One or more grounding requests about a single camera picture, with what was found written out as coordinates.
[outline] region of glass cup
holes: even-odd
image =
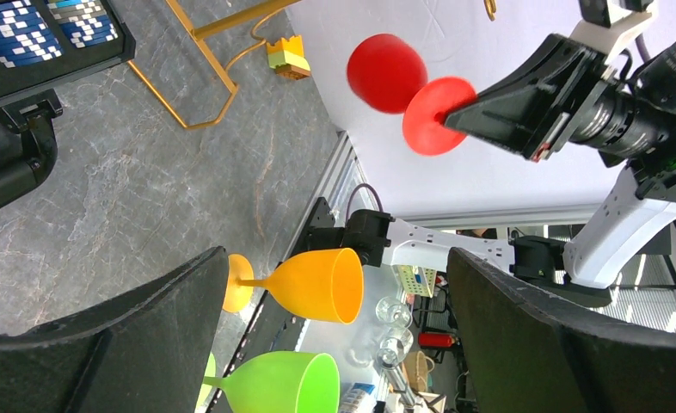
[[[391,329],[378,344],[376,358],[381,366],[398,366],[404,361],[414,343],[414,336],[407,329]]]
[[[392,329],[407,329],[411,325],[411,311],[393,297],[383,297],[376,305],[376,317]]]

